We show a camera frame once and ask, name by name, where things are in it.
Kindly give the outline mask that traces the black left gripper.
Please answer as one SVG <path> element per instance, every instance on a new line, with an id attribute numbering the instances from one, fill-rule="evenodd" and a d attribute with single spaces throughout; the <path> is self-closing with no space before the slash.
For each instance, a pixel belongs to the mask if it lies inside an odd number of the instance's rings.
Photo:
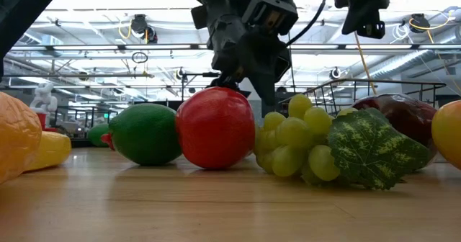
<path id="1" fill-rule="evenodd" d="M 276 35 L 251 32 L 250 69 L 243 67 L 238 57 L 238 43 L 247 32 L 242 22 L 245 7 L 241 4 L 224 4 L 212 8 L 210 5 L 196 6 L 191 10 L 197 29 L 207 28 L 207 49 L 214 52 L 211 66 L 220 72 L 207 88 L 223 87 L 239 90 L 238 84 L 249 77 L 256 93 L 266 105 L 275 105 L 274 84 L 287 70 L 289 59 L 280 56 L 287 51 L 286 44 Z"/>

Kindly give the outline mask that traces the red pomegranate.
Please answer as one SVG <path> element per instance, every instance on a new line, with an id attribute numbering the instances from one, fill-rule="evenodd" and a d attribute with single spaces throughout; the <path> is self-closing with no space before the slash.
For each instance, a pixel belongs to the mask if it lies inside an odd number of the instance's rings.
<path id="1" fill-rule="evenodd" d="M 226 169 L 254 148 L 254 113 L 247 98 L 224 87 L 197 92 L 176 113 L 185 158 L 203 169 Z"/>

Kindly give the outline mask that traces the dark red apple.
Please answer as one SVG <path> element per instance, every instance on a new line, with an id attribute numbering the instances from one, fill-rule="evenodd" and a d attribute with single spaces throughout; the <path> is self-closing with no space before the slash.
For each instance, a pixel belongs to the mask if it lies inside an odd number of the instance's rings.
<path id="1" fill-rule="evenodd" d="M 405 94 L 380 94 L 360 99 L 352 106 L 378 109 L 397 131 L 429 149 L 426 166 L 433 161 L 437 148 L 431 135 L 431 123 L 437 110 L 431 105 Z"/>

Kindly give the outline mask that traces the red orange mango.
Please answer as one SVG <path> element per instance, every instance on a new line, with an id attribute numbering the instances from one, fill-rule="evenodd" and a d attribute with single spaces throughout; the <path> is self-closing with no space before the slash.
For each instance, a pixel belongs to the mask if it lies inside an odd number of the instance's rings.
<path id="1" fill-rule="evenodd" d="M 461 99 L 437 110 L 432 120 L 431 134 L 441 155 L 461 170 Z"/>

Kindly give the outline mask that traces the yellow banana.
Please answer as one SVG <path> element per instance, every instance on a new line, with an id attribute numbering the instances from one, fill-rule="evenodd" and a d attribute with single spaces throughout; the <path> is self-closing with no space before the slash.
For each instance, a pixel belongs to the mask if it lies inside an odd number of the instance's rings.
<path id="1" fill-rule="evenodd" d="M 67 160 L 71 153 L 71 139 L 67 135 L 43 131 L 39 153 L 26 171 L 36 171 L 58 166 Z"/>

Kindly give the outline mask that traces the orange yellow oblong fruit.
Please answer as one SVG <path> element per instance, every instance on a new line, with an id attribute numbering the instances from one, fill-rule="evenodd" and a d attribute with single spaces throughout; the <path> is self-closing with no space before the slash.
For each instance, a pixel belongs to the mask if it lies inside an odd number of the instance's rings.
<path id="1" fill-rule="evenodd" d="M 0 92 L 0 184 L 18 177 L 39 153 L 42 128 L 24 102 Z"/>

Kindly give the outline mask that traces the green grape bunch with leaf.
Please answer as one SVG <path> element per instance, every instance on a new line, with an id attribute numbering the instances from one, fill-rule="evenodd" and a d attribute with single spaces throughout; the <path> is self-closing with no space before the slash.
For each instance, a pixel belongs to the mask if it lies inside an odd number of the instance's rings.
<path id="1" fill-rule="evenodd" d="M 397 131 L 378 109 L 351 106 L 333 117 L 297 94 L 287 116 L 265 116 L 254 154 L 265 172 L 278 177 L 389 190 L 424 168 L 430 151 Z"/>

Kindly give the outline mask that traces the large green lime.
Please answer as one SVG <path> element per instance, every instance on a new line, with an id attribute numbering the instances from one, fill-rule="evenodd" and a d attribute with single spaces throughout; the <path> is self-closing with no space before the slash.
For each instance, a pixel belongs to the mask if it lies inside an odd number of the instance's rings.
<path id="1" fill-rule="evenodd" d="M 160 166 L 180 155 L 176 111 L 161 104 L 135 104 L 109 122 L 115 150 L 140 166 Z"/>

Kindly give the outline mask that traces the dark red grape bunch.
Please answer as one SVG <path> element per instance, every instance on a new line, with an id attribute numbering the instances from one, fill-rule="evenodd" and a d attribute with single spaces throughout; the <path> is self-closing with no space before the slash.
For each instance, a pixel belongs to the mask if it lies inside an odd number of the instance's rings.
<path id="1" fill-rule="evenodd" d="M 100 139 L 101 139 L 101 141 L 103 143 L 106 143 L 112 151 L 115 150 L 115 148 L 113 146 L 113 142 L 112 142 L 112 136 L 111 136 L 110 133 L 105 133 L 105 134 L 101 135 Z"/>

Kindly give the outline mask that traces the red bin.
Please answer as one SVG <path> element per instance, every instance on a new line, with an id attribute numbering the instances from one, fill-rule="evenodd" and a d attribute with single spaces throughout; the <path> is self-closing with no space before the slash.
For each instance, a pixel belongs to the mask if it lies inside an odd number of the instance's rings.
<path id="1" fill-rule="evenodd" d="M 47 127 L 47 126 L 46 126 L 46 119 L 47 119 L 47 115 L 46 115 L 46 114 L 44 114 L 44 113 L 37 113 L 37 116 L 38 116 L 38 118 L 39 118 L 42 131 L 55 132 L 55 133 L 58 132 L 58 129 L 57 129 L 57 128 L 54 128 L 54 127 Z"/>

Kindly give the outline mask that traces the black background frame rig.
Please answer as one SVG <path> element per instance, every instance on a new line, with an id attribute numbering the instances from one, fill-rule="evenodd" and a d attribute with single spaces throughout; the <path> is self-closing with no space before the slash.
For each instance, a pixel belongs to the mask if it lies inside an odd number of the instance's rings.
<path id="1" fill-rule="evenodd" d="M 185 81 L 185 78 L 188 77 L 188 76 L 192 76 L 193 78 L 195 78 L 196 76 L 201 76 L 201 77 L 204 77 L 204 78 L 217 78 L 220 76 L 219 73 L 214 73 L 214 72 L 204 72 L 204 73 L 182 73 L 182 78 L 181 78 L 181 84 L 182 84 L 182 101 L 184 101 L 184 89 L 185 89 L 185 86 L 186 84 L 184 83 Z"/>

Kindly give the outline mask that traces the silver ventilation duct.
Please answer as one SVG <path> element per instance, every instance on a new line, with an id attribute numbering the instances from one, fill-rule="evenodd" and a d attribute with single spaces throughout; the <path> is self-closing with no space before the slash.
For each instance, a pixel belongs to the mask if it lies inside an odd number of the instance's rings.
<path id="1" fill-rule="evenodd" d="M 457 24 L 448 30 L 432 37 L 436 44 L 461 44 L 461 24 Z M 396 55 L 369 68 L 373 79 L 385 79 L 402 73 L 410 68 L 422 64 L 422 61 L 430 61 L 436 58 L 433 50 L 415 50 L 405 55 Z"/>

